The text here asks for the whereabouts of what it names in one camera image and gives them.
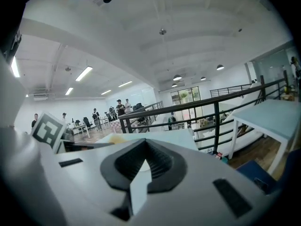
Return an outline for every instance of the air conditioner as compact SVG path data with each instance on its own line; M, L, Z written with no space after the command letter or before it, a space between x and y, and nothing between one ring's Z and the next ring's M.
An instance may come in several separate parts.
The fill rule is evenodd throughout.
M47 100L48 99L48 95L47 94L34 94L33 95L33 99L35 101Z

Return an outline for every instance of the light blue table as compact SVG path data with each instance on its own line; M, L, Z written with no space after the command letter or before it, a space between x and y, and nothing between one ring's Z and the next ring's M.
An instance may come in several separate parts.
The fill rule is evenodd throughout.
M96 143L108 143L110 141L111 136L113 135L115 134L111 133L106 137L98 140ZM198 150L197 145L194 142L193 137L189 132L189 129L147 132L147 133L126 133L126 134L118 134L118 135L123 139L125 139L126 141L146 138L146 139L154 139L158 141L168 142L195 151Z
M233 114L234 135L229 159L232 158L238 134L238 122L242 122L281 142L280 148L268 173L272 174L279 164L288 142L294 137L291 150L294 148L300 128L301 103L284 100L266 100L258 105L246 108Z

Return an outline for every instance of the black metal railing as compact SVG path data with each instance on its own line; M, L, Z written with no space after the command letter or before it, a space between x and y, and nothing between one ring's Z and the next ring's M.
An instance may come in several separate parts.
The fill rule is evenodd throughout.
M218 97L218 96L224 96L228 95L230 93L242 91L245 89L249 89L252 84L245 84L245 85L237 85L237 86L231 86L231 87L225 87L220 89L213 89L210 91L211 98Z
M139 108L138 110L132 111L126 115L132 115L134 113L139 113L139 112L144 112L144 111L152 111L152 110L157 110L157 109L161 109L163 108L163 102L157 102L157 103L153 103L151 105ZM151 125L154 121L156 121L158 114L155 114L153 116L143 116L143 117L135 117L135 120L126 120L127 125L124 125L124 122L122 120L120 120L120 125L121 125L121 129L123 133L126 133L127 130L129 133L132 132L137 132L137 133L144 133L146 131L150 131L148 128L134 128L132 127L132 125L134 123L136 123L138 126L142 126L142 125Z
M274 85L277 85L277 89L270 92L270 93L268 93L268 94L266 94L266 88L274 86ZM219 96L219 97L214 97L214 98L210 98L210 99L190 102L190 103L186 103L186 104L182 104L182 105L174 105L174 106L170 106L170 107L163 107L163 108L153 109L153 110L149 110L149 111L148 110L134 111L132 113L120 116L119 117L120 124L121 124L123 133L126 133L127 132L126 127L124 126L124 122L123 122L125 120L127 122L127 125L128 125L127 126L128 132L132 133L134 129L149 129L149 128L152 128L152 127L159 127L159 126L171 126L173 124L179 124L179 123L184 123L184 122L189 122L189 121L205 119L205 118L209 118L209 117L215 117L216 123L213 126L207 126L207 127L195 129L194 132L215 128L215 135L214 136L205 137L205 138L202 138L202 139L195 139L195 142L205 141L205 140L209 140L209 139L214 138L214 144L209 145L209 146L205 146L205 147L201 147L201 148L199 148L199 150L203 150L203 149L213 147L213 152L216 153L217 152L217 147L219 145L222 145L222 144L227 143L227 142L232 140L230 138L230 139L227 139L225 141L220 142L219 137L222 136L222 135L233 132L233 129L232 129L232 130L228 130L228 131L225 131L223 133L220 133L219 129L220 129L221 125L225 125L225 124L228 124L228 123L231 123L231 122L234 121L234 120L229 120L229 121L225 121L225 122L220 122L220 114L227 113L227 112L239 109L241 107L244 107L246 105L250 105L252 103L255 103L255 104L260 103L260 102L266 100L267 96L272 95L275 92L277 92L277 96L274 97L274 99L280 99L281 95L284 93L284 87L286 85L288 85L288 79L287 79L286 71L284 71L284 77L282 79L279 79L277 81L273 81L273 82L267 83L267 84L264 83L263 76L261 76L261 85L260 86L245 89L245 90L241 90L241 91L238 91L238 92L233 92L233 93L226 94L226 95ZM250 101L248 103L245 103L243 105L233 107L229 110L225 110L225 111L220 112L220 109L219 109L219 103L220 102L226 101L226 100L229 100L229 99L233 99L233 98L236 98L236 97L245 96L247 94L251 94L251 93L256 92L256 91L260 91L259 96L257 97L257 99L255 99L253 101ZM196 107L199 107L199 106L205 106L205 105L211 105L211 104L214 105L214 113L208 114L208 115L205 115L205 116L196 117L196 118L193 118L193 119L187 119L187 120L183 120L183 121L167 122L167 123L161 123L161 124L156 124L156 125L152 125L152 124L142 125L142 126L138 126L138 127L132 127L131 123L130 123L130 119L133 119L133 118L150 117L150 116L155 116L155 115L159 115L159 114L177 112L177 111L182 111L182 110L186 110L186 109L190 109L190 108L196 108ZM250 129L250 130L248 130L244 133L239 133L238 137L241 137L241 136L245 135L246 133L248 133L250 131L252 131L252 129Z

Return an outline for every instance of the glass door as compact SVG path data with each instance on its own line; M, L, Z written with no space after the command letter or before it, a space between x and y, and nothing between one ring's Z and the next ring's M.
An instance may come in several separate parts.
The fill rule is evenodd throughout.
M173 105L183 105L189 102L201 100L198 87L192 87L189 89L182 89L175 92L171 92ZM190 108L175 112L177 121L189 120L203 115L202 107L196 109Z

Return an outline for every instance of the wooden floor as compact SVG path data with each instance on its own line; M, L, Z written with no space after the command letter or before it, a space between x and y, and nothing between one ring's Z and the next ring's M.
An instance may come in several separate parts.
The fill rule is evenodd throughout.
M87 134L76 134L74 136L75 142L88 142L95 143L99 139L105 137L106 135L113 133L111 128L103 128L102 131L97 131L96 129L89 130L90 138L88 138ZM229 165L233 168L238 168L239 166L245 164L248 161L254 160L256 161L263 169L268 170L270 165L272 164L276 153L280 147L280 143L270 137L261 138L256 141L252 145L235 152L233 154L233 158L229 160ZM297 141L296 147L301 148L301 131L299 132L299 139ZM276 168L272 177L278 180L285 167L285 162L289 153L290 145L288 146L282 160L280 161L279 166Z
M299 131L299 138L297 140L296 146L294 149L301 148L301 131ZM278 167L275 169L272 177L275 180L279 180L284 168L287 156L289 154L289 150L291 147L292 142L287 147L283 158L281 159ZM248 161L254 160L256 161L263 169L266 171L269 169L270 165L272 164L277 151L280 147L280 143L270 137L261 138L260 140L256 141L252 145L235 152L231 160L229 160L229 165L233 168L238 168L239 166L245 164Z

